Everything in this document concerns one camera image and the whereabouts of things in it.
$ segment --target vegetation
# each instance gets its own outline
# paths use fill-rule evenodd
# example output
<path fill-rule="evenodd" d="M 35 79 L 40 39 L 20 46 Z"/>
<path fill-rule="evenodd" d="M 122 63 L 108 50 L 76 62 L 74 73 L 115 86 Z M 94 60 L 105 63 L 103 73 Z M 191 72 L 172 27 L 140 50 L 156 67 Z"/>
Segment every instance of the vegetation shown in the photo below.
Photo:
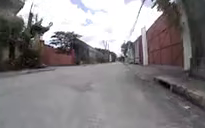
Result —
<path fill-rule="evenodd" d="M 23 25 L 21 18 L 8 18 L 0 15 L 0 65 L 3 49 L 16 43 L 23 30 Z"/>
<path fill-rule="evenodd" d="M 50 44 L 58 46 L 58 49 L 64 53 L 69 53 L 76 39 L 80 37 L 81 35 L 75 34 L 74 32 L 58 31 L 51 37 L 52 40 Z"/>
<path fill-rule="evenodd" d="M 177 3 L 172 0 L 152 0 L 155 1 L 154 6 L 157 6 L 158 11 L 163 11 L 167 16 L 169 24 L 174 24 L 177 28 L 180 28 L 180 11 Z"/>

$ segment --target brick wall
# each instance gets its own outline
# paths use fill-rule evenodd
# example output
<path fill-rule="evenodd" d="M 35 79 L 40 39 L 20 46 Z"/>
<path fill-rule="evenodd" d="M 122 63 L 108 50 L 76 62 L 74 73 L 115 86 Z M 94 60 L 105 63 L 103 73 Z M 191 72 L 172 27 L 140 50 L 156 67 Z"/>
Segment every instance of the brick wall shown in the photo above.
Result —
<path fill-rule="evenodd" d="M 149 64 L 183 67 L 183 42 L 180 30 L 161 15 L 147 31 Z"/>
<path fill-rule="evenodd" d="M 73 50 L 70 55 L 61 54 L 57 53 L 56 49 L 44 45 L 41 53 L 41 61 L 48 66 L 74 65 L 75 52 Z"/>

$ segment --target cloud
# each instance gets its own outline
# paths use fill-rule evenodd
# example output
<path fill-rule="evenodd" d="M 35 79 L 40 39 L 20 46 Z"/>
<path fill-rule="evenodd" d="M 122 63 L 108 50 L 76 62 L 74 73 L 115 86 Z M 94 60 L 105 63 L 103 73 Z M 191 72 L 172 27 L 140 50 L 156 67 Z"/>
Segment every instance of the cloud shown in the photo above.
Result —
<path fill-rule="evenodd" d="M 19 13 L 25 19 L 32 1 L 37 5 L 34 12 L 44 19 L 43 25 L 54 23 L 44 35 L 45 40 L 55 31 L 74 31 L 93 47 L 103 48 L 101 41 L 108 40 L 110 49 L 116 53 L 121 52 L 124 40 L 134 41 L 141 28 L 149 28 L 160 15 L 156 9 L 143 7 L 135 31 L 128 38 L 141 0 L 27 0 Z"/>
<path fill-rule="evenodd" d="M 90 19 L 86 19 L 86 22 L 83 24 L 83 26 L 88 26 L 90 24 L 93 24 L 93 21 Z"/>
<path fill-rule="evenodd" d="M 82 0 L 70 0 L 72 4 L 75 4 L 77 5 L 78 8 L 81 8 L 84 12 L 88 12 L 90 11 L 92 14 L 95 14 L 96 12 L 104 12 L 106 13 L 105 10 L 103 9 L 100 9 L 100 10 L 97 10 L 97 9 L 92 9 L 92 8 L 88 8 L 85 6 L 85 4 L 82 2 Z"/>

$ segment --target tree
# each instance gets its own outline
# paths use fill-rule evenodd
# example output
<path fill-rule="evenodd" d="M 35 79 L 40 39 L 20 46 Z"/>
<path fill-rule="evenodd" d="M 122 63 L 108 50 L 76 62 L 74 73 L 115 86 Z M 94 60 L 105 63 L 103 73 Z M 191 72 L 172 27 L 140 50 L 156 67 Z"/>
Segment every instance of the tree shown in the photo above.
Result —
<path fill-rule="evenodd" d="M 154 1 L 153 7 L 157 6 L 158 11 L 162 11 L 166 16 L 170 24 L 174 24 L 177 28 L 180 28 L 180 11 L 176 2 L 172 0 L 152 0 Z"/>
<path fill-rule="evenodd" d="M 121 52 L 123 53 L 123 55 L 126 57 L 127 56 L 127 51 L 128 51 L 128 44 L 127 43 L 123 43 L 121 45 Z"/>
<path fill-rule="evenodd" d="M 58 46 L 58 49 L 64 52 L 69 52 L 73 48 L 76 39 L 80 37 L 81 35 L 74 32 L 57 31 L 51 36 L 52 40 L 50 44 Z"/>

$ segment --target asphalt road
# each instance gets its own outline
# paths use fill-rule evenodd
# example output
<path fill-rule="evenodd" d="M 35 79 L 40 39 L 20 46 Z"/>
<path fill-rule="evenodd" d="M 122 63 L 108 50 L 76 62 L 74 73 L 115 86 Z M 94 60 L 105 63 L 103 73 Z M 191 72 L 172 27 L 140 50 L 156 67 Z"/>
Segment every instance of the asphalt road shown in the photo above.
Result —
<path fill-rule="evenodd" d="M 120 63 L 0 79 L 0 128 L 205 128 L 205 112 Z"/>

